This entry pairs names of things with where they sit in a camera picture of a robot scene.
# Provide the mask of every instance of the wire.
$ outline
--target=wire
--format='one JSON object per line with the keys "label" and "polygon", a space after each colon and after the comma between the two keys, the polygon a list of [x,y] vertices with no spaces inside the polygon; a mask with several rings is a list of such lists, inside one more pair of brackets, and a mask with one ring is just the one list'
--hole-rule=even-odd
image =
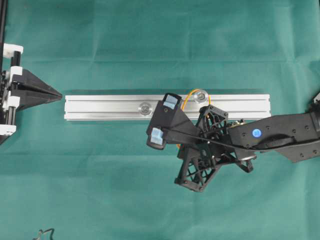
{"label": "wire", "polygon": [[49,229],[47,229],[47,230],[45,230],[45,231],[43,231],[42,229],[40,229],[39,232],[38,232],[38,237],[33,238],[32,240],[41,240],[41,236],[42,236],[42,235],[45,235],[45,234],[47,234],[47,233],[49,233],[49,232],[51,232],[51,233],[50,233],[50,236],[49,236],[50,240],[54,240],[54,239],[53,239],[53,235],[54,235],[54,232],[55,232],[55,229],[54,229],[54,228],[49,228]]}
{"label": "wire", "polygon": [[[187,102],[188,102],[189,98],[192,96],[192,94],[194,94],[194,93],[196,93],[198,91],[200,91],[200,89],[199,88],[195,88],[191,92],[188,93],[188,95],[186,96],[185,100],[183,101],[183,104],[182,104],[182,107],[181,107],[182,111],[185,110]],[[209,94],[208,94],[208,102],[209,102],[209,105],[211,105],[211,97],[210,97]]]}
{"label": "wire", "polygon": [[295,143],[295,144],[284,145],[284,146],[269,147],[269,148],[262,148],[262,149],[245,148],[245,147],[239,146],[239,145],[227,144],[227,143],[223,143],[223,142],[220,142],[220,141],[208,139],[208,138],[205,138],[205,137],[194,136],[194,135],[186,133],[186,132],[173,130],[173,129],[166,128],[166,127],[163,127],[162,129],[168,130],[168,131],[172,131],[172,132],[176,132],[176,133],[180,133],[180,134],[183,134],[183,135],[187,135],[187,136],[192,137],[194,139],[199,139],[199,140],[207,141],[207,142],[210,142],[210,143],[218,144],[218,145],[221,145],[221,146],[225,146],[225,147],[228,147],[228,148],[239,149],[239,150],[244,150],[244,151],[248,151],[248,152],[268,152],[268,151],[273,151],[273,150],[281,150],[281,149],[292,148],[292,147],[303,147],[303,146],[308,146],[308,145],[311,145],[311,144],[320,143],[320,139],[317,139],[317,140],[310,140],[310,141],[305,141],[305,142],[301,142],[301,143]]}

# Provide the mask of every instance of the green fabric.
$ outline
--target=green fabric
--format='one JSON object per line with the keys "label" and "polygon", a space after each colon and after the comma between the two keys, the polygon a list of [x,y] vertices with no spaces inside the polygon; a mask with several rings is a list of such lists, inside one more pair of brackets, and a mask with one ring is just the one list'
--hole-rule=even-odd
{"label": "green fabric", "polygon": [[[260,89],[292,114],[320,90],[319,20],[318,0],[10,0],[5,42],[64,95]],[[1,145],[1,239],[320,238],[319,158],[266,153],[194,193],[174,184],[175,146],[146,146],[148,122],[63,115],[63,100],[19,112]]]}

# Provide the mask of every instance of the white bracket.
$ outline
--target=white bracket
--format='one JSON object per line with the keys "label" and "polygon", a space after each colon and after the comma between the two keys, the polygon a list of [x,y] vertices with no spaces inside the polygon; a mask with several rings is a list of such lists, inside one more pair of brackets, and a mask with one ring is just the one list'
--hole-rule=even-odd
{"label": "white bracket", "polygon": [[24,53],[24,47],[20,45],[14,45],[14,44],[3,44],[3,57],[10,59],[14,56],[14,53],[20,52],[21,54]]}
{"label": "white bracket", "polygon": [[0,135],[2,136],[11,136],[16,130],[17,126],[15,125],[0,124]]}
{"label": "white bracket", "polygon": [[3,101],[2,108],[4,111],[8,111],[9,107],[18,108],[20,105],[19,96],[11,96],[11,91],[8,91],[7,98]]}
{"label": "white bracket", "polygon": [[10,77],[9,77],[9,84],[12,83],[12,78],[14,75],[22,76],[23,68],[22,66],[12,66],[10,67]]}

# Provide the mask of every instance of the white plastic part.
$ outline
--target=white plastic part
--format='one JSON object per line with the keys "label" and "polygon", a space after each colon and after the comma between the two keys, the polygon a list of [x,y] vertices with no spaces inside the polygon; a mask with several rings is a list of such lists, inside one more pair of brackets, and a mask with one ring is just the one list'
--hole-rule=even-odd
{"label": "white plastic part", "polygon": [[2,108],[4,111],[7,111],[9,107],[19,107],[20,105],[20,97],[11,96],[11,91],[8,92],[7,98],[3,101]]}
{"label": "white plastic part", "polygon": [[177,102],[178,99],[176,99],[174,96],[167,95],[163,105],[167,106],[168,108],[175,109]]}
{"label": "white plastic part", "polygon": [[0,135],[2,136],[11,136],[16,130],[17,126],[15,125],[0,124]]}
{"label": "white plastic part", "polygon": [[9,79],[9,84],[12,83],[12,78],[14,75],[20,75],[22,76],[22,66],[12,66],[10,67],[10,79]]}
{"label": "white plastic part", "polygon": [[24,53],[24,47],[20,45],[14,45],[14,44],[3,44],[3,57],[10,59],[14,56],[14,53],[20,52],[21,54]]}
{"label": "white plastic part", "polygon": [[162,145],[164,141],[162,138],[163,135],[164,135],[164,132],[161,131],[159,128],[155,128],[155,127],[152,128],[150,142],[153,144]]}

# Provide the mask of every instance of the metal rod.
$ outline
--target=metal rod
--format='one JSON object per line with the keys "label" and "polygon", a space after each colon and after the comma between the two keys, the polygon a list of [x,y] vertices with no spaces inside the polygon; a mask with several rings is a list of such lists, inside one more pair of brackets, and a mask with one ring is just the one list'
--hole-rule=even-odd
{"label": "metal rod", "polygon": [[7,15],[7,5],[8,0],[1,0],[0,9],[0,73],[2,73],[2,64],[4,57],[4,43],[5,43],[5,26],[6,26],[6,15]]}

